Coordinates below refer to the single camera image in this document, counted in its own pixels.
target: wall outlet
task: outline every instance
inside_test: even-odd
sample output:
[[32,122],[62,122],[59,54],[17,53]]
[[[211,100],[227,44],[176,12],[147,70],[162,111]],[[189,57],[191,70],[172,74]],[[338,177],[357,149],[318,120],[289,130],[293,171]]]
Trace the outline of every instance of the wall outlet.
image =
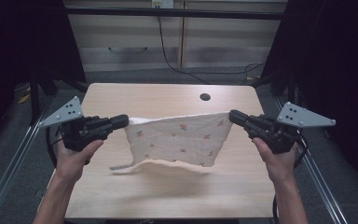
[[163,0],[162,7],[163,8],[173,8],[173,0]]
[[152,0],[152,8],[162,8],[162,0]]

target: forearm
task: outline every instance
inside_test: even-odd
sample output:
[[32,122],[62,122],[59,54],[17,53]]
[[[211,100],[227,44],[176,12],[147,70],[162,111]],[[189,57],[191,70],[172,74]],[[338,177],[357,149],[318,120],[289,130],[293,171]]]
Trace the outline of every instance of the forearm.
[[274,183],[280,223],[308,223],[301,196],[294,178]]
[[74,181],[53,176],[34,223],[63,223],[74,186]]

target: hand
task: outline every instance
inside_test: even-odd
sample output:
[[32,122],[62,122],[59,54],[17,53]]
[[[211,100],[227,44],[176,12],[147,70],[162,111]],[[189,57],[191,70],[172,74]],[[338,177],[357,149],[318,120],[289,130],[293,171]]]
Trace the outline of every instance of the hand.
[[261,159],[266,163],[269,179],[273,183],[294,180],[297,143],[293,144],[289,152],[275,155],[262,139],[254,138],[252,142],[257,147]]
[[75,152],[66,148],[63,141],[58,142],[56,176],[75,183],[82,176],[86,161],[91,160],[101,145],[103,145],[103,140],[96,140],[89,143],[81,152]]

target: black wire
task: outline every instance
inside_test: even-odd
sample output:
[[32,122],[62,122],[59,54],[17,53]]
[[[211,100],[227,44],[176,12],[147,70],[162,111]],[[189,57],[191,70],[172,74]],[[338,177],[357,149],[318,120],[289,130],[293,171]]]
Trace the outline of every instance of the black wire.
[[[260,65],[263,65],[264,63],[251,63],[251,64],[248,64],[245,66],[245,70],[244,71],[240,71],[240,72],[185,72],[185,71],[181,71],[181,70],[178,70],[178,69],[175,69],[173,68],[170,63],[168,62],[168,59],[167,59],[167,54],[165,52],[165,46],[164,46],[164,39],[162,37],[162,28],[161,28],[161,17],[158,17],[158,29],[159,29],[159,37],[161,39],[161,46],[162,46],[162,53],[164,55],[164,60],[165,60],[165,63],[175,72],[177,73],[181,73],[181,74],[186,74],[186,75],[190,75],[196,79],[198,79],[199,81],[205,83],[205,84],[208,84],[208,85],[211,85],[211,83],[201,79],[200,77],[197,77],[195,75],[200,75],[200,74],[212,74],[212,75],[239,75],[239,74],[247,74],[248,72],[256,69],[258,66]],[[254,68],[251,68],[249,70],[247,70],[247,68],[249,66],[255,66]]]
[[300,139],[299,139],[298,143],[300,144],[300,147],[302,148],[302,152],[298,156],[297,160],[295,161],[295,169],[301,163],[305,154],[307,154],[307,152],[308,152],[308,142],[307,142],[307,139],[302,134],[300,134]]
[[281,69],[278,69],[277,71],[275,71],[275,72],[273,72],[271,74],[268,74],[267,76],[261,77],[256,82],[252,83],[251,86],[253,88],[257,88],[257,87],[259,87],[261,85],[269,83],[273,78],[277,77],[284,70],[285,70],[285,68],[281,68]]
[[50,127],[46,128],[45,136],[46,136],[46,145],[48,146],[48,155],[50,156],[50,160],[53,163],[54,168],[56,168],[57,167],[57,158],[54,154],[54,148],[53,148],[55,143],[51,144],[51,142],[50,142]]
[[62,138],[60,138],[59,140],[53,142],[53,143],[51,144],[51,146],[54,147],[54,145],[56,145],[58,142],[61,142],[61,141],[62,141]]
[[277,204],[277,195],[274,195],[274,201],[272,201],[272,215],[274,217],[274,224],[279,224],[278,218],[278,204]]

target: person's left hand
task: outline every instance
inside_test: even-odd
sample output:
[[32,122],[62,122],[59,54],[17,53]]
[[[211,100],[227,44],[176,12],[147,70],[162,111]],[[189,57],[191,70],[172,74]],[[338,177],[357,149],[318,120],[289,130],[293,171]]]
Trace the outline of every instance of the person's left hand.
[[89,143],[82,151],[75,152],[65,147],[63,141],[58,142],[56,176],[75,183],[83,174],[86,161],[91,160],[97,149],[103,145],[103,140]]

